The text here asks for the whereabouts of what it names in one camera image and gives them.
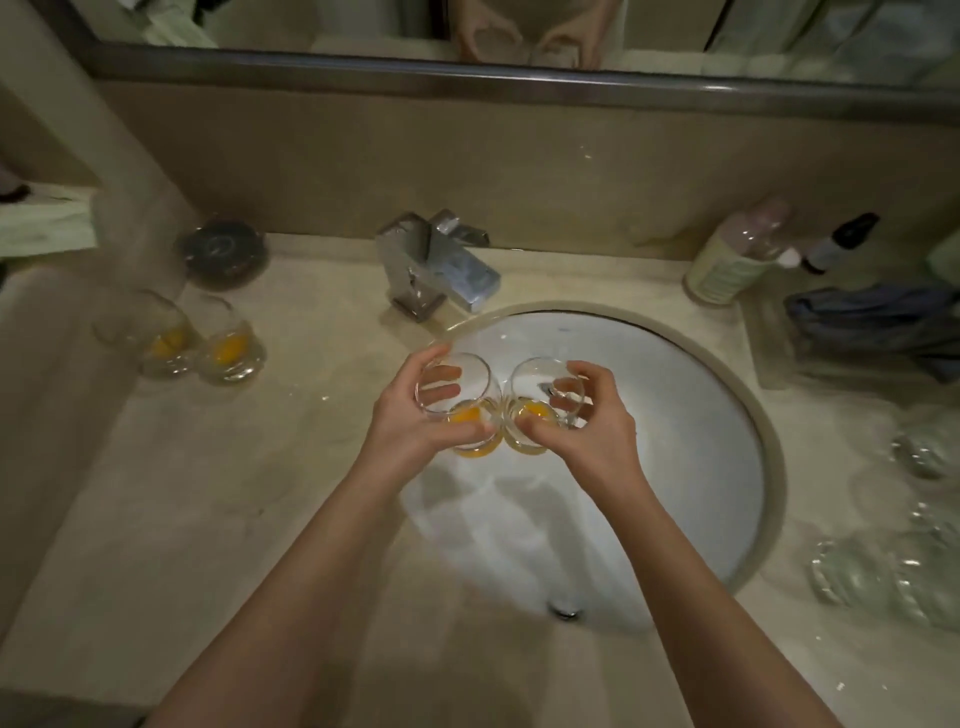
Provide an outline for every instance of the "glass with egg yolk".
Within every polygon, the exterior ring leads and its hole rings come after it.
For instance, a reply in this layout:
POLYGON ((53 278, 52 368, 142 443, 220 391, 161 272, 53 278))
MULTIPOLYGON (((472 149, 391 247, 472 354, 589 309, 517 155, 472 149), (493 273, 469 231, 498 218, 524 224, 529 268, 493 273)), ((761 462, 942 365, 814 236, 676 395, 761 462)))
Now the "glass with egg yolk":
POLYGON ((493 425, 493 435, 486 440, 452 448, 462 457, 489 455, 503 439, 500 384, 476 354, 451 352, 430 362, 420 374, 415 396, 420 408, 437 420, 493 425))
POLYGON ((584 382, 559 359, 535 356, 520 362, 510 375, 504 402, 504 440, 525 455, 539 455, 538 445, 516 426, 521 415, 540 417, 558 427, 573 427, 586 397, 584 382))

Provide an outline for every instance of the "marble countertop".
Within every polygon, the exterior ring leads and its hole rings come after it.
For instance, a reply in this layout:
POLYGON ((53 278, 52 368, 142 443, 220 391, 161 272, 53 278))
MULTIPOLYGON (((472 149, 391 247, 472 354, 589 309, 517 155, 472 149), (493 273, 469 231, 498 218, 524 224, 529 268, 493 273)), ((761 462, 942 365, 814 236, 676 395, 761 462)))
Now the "marble countertop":
MULTIPOLYGON (((265 370, 240 389, 141 382, 0 649, 0 688, 156 703, 346 472, 406 353, 467 318, 445 303, 426 325, 404 319, 369 241, 274 235, 272 245, 264 275, 228 294, 266 344, 265 370)), ((798 583, 795 549, 811 533, 899 517, 892 499, 903 494, 868 442, 890 422, 889 403, 761 390, 739 312, 692 303, 684 263, 480 255, 503 275, 489 311, 615 306, 730 367, 773 423, 787 473, 783 533, 737 598, 845 725, 955 722, 960 636, 830 608, 798 583)), ((398 508, 333 653, 312 725, 689 724, 655 633, 592 632, 490 601, 398 508)))

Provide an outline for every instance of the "mirror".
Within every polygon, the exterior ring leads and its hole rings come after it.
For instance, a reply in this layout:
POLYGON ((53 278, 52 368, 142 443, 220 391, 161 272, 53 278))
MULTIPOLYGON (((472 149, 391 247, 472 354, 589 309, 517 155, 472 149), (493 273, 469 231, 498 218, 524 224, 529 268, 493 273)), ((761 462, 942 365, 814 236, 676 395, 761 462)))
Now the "mirror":
POLYGON ((960 87, 956 0, 70 0, 107 42, 960 87))

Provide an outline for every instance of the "cloth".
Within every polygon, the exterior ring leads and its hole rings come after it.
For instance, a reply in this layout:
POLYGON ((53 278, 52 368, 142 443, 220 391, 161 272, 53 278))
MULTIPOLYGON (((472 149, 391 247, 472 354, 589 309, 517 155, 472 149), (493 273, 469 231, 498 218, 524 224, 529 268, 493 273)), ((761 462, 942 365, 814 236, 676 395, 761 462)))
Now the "cloth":
POLYGON ((910 356, 938 381, 960 378, 960 290, 878 283, 860 291, 822 288, 787 297, 786 314, 809 339, 837 352, 910 356))

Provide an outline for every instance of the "mirror frame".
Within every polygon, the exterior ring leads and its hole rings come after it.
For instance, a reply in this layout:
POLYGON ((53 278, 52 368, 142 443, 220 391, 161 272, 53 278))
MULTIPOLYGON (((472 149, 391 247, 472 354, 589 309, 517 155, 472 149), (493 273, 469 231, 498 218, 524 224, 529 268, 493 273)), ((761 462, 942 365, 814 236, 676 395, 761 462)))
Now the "mirror frame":
POLYGON ((129 45, 30 2, 96 80, 960 125, 960 90, 129 45))

